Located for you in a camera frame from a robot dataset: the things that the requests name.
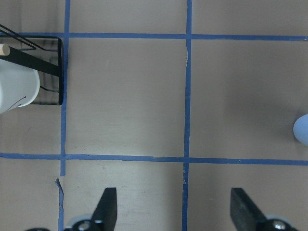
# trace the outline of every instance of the white mug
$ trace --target white mug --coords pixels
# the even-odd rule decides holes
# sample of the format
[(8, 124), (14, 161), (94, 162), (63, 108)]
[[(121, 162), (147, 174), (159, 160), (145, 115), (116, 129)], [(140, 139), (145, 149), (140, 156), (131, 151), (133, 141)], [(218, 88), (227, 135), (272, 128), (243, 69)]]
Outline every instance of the white mug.
[(32, 103), (38, 93), (37, 70), (0, 59), (0, 114)]

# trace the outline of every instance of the metal bolt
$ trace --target metal bolt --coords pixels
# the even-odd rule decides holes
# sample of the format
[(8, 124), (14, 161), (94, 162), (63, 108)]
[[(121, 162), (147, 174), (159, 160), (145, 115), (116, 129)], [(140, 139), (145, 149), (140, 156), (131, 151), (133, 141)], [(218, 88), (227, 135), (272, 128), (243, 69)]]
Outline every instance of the metal bolt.
[(280, 220), (274, 220), (273, 221), (273, 226), (275, 227), (275, 229), (277, 230), (285, 230), (285, 223), (283, 223)]
[(79, 231), (85, 231), (87, 230), (88, 228), (90, 228), (91, 226), (91, 223), (88, 221), (88, 220), (85, 220), (83, 223), (81, 223), (79, 226), (78, 226), (78, 230)]

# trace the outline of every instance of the grid square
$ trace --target grid square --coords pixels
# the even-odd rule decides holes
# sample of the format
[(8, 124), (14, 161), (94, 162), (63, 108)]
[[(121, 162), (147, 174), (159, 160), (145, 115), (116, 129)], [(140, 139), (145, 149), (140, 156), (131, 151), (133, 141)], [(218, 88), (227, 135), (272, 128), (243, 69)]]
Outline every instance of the grid square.
[(58, 230), (57, 160), (0, 158), (1, 230)]
[(71, 39), (67, 154), (183, 156), (184, 40)]
[(264, 214), (307, 228), (307, 167), (190, 164), (188, 230), (235, 231), (230, 191), (243, 188)]
[(116, 187), (115, 231), (181, 229), (181, 163), (69, 160), (66, 170), (65, 224), (93, 213), (104, 189)]
[(192, 6), (194, 34), (308, 34), (305, 0), (194, 0)]
[(1, 0), (1, 24), (15, 32), (63, 32), (65, 0)]
[(184, 34), (186, 7), (184, 0), (74, 0), (70, 32)]
[(61, 107), (28, 105), (0, 115), (0, 152), (60, 153)]
[(303, 42), (194, 40), (190, 157), (307, 159)]

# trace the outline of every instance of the light blue object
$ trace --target light blue object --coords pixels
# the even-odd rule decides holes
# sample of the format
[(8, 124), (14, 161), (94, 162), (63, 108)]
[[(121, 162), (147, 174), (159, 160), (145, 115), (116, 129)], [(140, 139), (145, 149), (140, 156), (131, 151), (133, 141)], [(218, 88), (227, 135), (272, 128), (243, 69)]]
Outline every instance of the light blue object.
[(298, 141), (308, 146), (308, 114), (297, 119), (293, 126), (293, 133)]

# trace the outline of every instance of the black wire rack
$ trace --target black wire rack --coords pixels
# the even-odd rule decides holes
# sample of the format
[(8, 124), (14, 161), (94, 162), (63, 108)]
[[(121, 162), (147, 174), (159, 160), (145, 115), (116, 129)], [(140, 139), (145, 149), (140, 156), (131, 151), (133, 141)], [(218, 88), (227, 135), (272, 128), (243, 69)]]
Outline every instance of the black wire rack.
[(63, 43), (59, 37), (21, 35), (0, 24), (0, 43), (8, 44), (10, 54), (0, 59), (38, 71), (40, 91), (31, 104), (62, 105)]

